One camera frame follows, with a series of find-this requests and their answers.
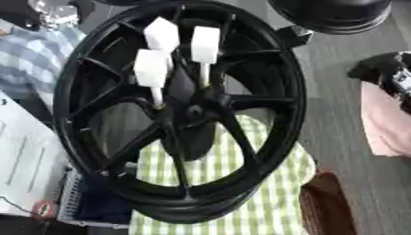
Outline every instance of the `white paper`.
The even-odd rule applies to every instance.
[[[52,200],[66,165],[55,133],[0,91],[0,196],[31,211]],[[0,214],[29,216],[2,199]]]

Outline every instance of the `white cube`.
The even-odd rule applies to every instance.
[[[134,73],[141,86],[163,88],[167,78],[168,55],[159,50],[139,50]]]
[[[195,27],[191,43],[192,59],[194,62],[211,64],[217,62],[220,31],[219,28]]]
[[[180,45],[178,27],[172,22],[158,17],[144,29],[147,44],[152,50],[172,53]]]

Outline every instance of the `gingham tablecloth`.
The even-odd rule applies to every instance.
[[[260,121],[238,116],[250,143],[259,148],[268,132]],[[203,184],[238,169],[242,154],[237,143],[221,126],[217,127],[216,142],[208,155],[189,162],[187,170],[194,185]],[[177,185],[172,158],[159,141],[143,150],[139,160],[138,178],[158,185]],[[147,218],[135,211],[129,228],[130,235],[299,235],[307,234],[299,203],[300,188],[316,173],[311,156],[296,144],[288,158],[269,176],[246,204],[223,218],[194,225],[175,225]]]

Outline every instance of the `wheel rim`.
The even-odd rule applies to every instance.
[[[129,80],[132,58],[138,48],[146,48],[142,40],[142,29],[157,16],[168,18],[180,26],[182,45],[173,54],[173,59],[176,66],[190,78],[196,74],[197,68],[187,60],[192,31],[189,28],[199,23],[222,28],[221,54],[213,68],[211,86],[197,86],[189,95],[188,104],[178,106],[175,110],[171,100],[176,97],[174,94],[167,94],[167,88],[165,94],[166,100],[169,99],[166,101],[168,105],[158,111],[152,108],[150,90]],[[116,57],[118,60],[110,60],[109,48],[120,38],[127,38],[123,47],[133,52],[127,56],[118,51],[122,56]],[[138,46],[129,47],[130,43]],[[102,77],[108,77],[107,81],[112,81],[115,85],[93,98],[90,98],[92,95],[81,94],[80,91],[85,89],[81,87],[85,74],[90,72],[95,72],[95,76],[104,74]],[[227,74],[243,84],[252,95],[226,94],[222,78]],[[247,79],[248,75],[252,76],[253,80]],[[180,75],[174,73],[169,80],[176,80],[175,76]],[[276,37],[275,31],[260,19],[225,4],[172,1],[130,9],[92,32],[66,64],[54,102],[56,130],[73,164],[83,175],[138,205],[136,209],[161,207],[174,213],[188,207],[212,207],[222,200],[241,196],[244,198],[244,192],[249,192],[250,195],[252,189],[258,187],[261,181],[280,165],[298,138],[305,115],[305,84],[291,50],[285,48]],[[134,145],[132,144],[133,152],[165,137],[168,137],[166,139],[170,139],[174,146],[182,146],[178,141],[180,131],[195,125],[198,127],[204,123],[218,122],[238,142],[245,153],[245,164],[229,176],[194,186],[187,183],[183,173],[184,158],[181,153],[172,154],[179,174],[179,186],[153,185],[136,179],[134,175],[121,172],[122,168],[117,167],[122,165],[121,162],[112,160],[130,162],[130,149],[125,148],[108,160],[102,151],[95,147],[90,127],[87,127],[88,118],[121,102],[136,104],[149,117],[155,119],[153,124],[135,139]],[[182,110],[193,106],[202,108],[202,118],[192,121],[180,115],[185,113]],[[250,150],[250,143],[235,119],[236,112],[253,107],[267,108],[277,115],[272,123],[275,128],[256,153]]]

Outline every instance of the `white plastic rod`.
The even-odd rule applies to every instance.
[[[159,50],[139,50],[134,64],[134,73],[141,86],[149,87],[154,106],[164,107],[162,88],[167,78],[169,56]]]
[[[162,90],[158,87],[151,88],[152,98],[156,107],[164,106],[164,100],[162,99]]]
[[[201,64],[200,82],[208,86],[211,64],[217,63],[221,30],[219,28],[200,27],[194,29],[191,50],[194,62]]]
[[[211,64],[201,63],[200,77],[201,77],[201,83],[203,85],[210,84],[210,71],[211,71]]]
[[[144,36],[150,49],[169,54],[167,64],[169,70],[172,70],[171,54],[180,45],[178,27],[162,17],[157,17],[144,29]]]

